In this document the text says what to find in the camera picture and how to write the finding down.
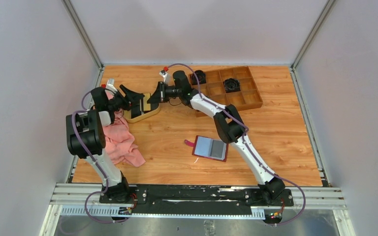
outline wooden box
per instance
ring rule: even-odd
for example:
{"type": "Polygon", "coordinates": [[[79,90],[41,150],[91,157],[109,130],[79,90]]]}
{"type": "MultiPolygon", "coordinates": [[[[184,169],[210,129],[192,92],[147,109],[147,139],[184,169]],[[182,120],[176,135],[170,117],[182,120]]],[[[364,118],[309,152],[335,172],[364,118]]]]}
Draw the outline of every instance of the wooden box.
{"type": "MultiPolygon", "coordinates": [[[[238,111],[259,108],[263,105],[257,85],[254,82],[248,66],[238,66],[221,70],[204,71],[206,84],[201,84],[201,92],[215,102],[237,107],[238,111]],[[240,82],[239,92],[225,92],[223,82],[226,79],[234,78],[240,82]]],[[[196,111],[196,117],[206,116],[196,111]]]]}

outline towel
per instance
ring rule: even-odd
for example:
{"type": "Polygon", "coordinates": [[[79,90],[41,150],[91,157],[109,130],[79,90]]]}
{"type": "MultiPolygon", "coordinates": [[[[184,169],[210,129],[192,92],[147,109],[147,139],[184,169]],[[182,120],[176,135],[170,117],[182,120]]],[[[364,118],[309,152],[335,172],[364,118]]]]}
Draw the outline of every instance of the towel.
{"type": "Polygon", "coordinates": [[[115,121],[109,126],[103,127],[106,140],[106,153],[114,164],[122,161],[139,167],[146,162],[137,149],[138,146],[133,144],[135,138],[129,132],[128,123],[123,116],[123,111],[115,112],[115,121]]]}

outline yellow object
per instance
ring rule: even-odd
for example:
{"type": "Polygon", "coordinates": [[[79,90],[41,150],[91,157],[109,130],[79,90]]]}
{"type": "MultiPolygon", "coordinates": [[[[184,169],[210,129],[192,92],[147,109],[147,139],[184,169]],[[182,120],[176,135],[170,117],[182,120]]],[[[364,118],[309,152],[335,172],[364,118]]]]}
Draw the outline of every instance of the yellow object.
{"type": "MultiPolygon", "coordinates": [[[[143,110],[145,110],[145,111],[151,110],[151,104],[147,103],[147,100],[151,97],[151,94],[150,93],[143,93],[143,94],[144,94],[144,98],[143,98],[143,110]]],[[[124,111],[124,118],[129,123],[136,123],[137,121],[140,121],[142,119],[154,116],[159,111],[160,111],[160,105],[156,109],[154,109],[152,111],[149,111],[149,112],[145,112],[144,114],[141,114],[141,115],[139,115],[137,117],[134,117],[134,118],[131,118],[131,111],[124,111]]]]}

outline wooden table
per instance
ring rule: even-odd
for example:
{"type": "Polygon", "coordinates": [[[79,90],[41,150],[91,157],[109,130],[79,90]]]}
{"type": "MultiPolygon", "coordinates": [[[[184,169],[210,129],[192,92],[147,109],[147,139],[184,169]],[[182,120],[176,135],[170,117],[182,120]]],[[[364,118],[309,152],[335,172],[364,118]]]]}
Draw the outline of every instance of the wooden table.
{"type": "MultiPolygon", "coordinates": [[[[215,70],[230,66],[193,66],[194,70],[215,70]]],[[[136,92],[151,92],[162,79],[163,66],[107,66],[101,84],[115,79],[136,92]]],[[[175,66],[169,70],[189,70],[175,66]]],[[[250,70],[263,99],[261,108],[240,111],[250,128],[249,137],[266,163],[280,176],[301,186],[321,186],[314,154],[302,118],[298,99],[287,66],[251,66],[250,70]]],[[[129,183],[257,185],[245,161],[231,146],[226,162],[192,156],[184,140],[196,135],[218,138],[210,117],[195,116],[184,105],[161,104],[160,112],[129,124],[135,143],[146,159],[141,167],[120,163],[129,183]]],[[[92,167],[79,160],[72,182],[101,182],[92,167]]]]}

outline white backdrop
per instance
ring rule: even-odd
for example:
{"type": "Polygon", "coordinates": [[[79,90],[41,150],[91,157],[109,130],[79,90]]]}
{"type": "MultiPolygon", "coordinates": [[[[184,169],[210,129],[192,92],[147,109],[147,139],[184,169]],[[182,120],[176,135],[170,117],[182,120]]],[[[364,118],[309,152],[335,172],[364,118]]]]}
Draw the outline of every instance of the white backdrop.
{"type": "Polygon", "coordinates": [[[378,235],[378,1],[337,1],[298,72],[356,235],[378,235]]]}
{"type": "Polygon", "coordinates": [[[36,236],[97,68],[60,0],[0,0],[0,235],[36,236]]]}
{"type": "Polygon", "coordinates": [[[103,63],[292,63],[326,0],[72,0],[103,63]]]}

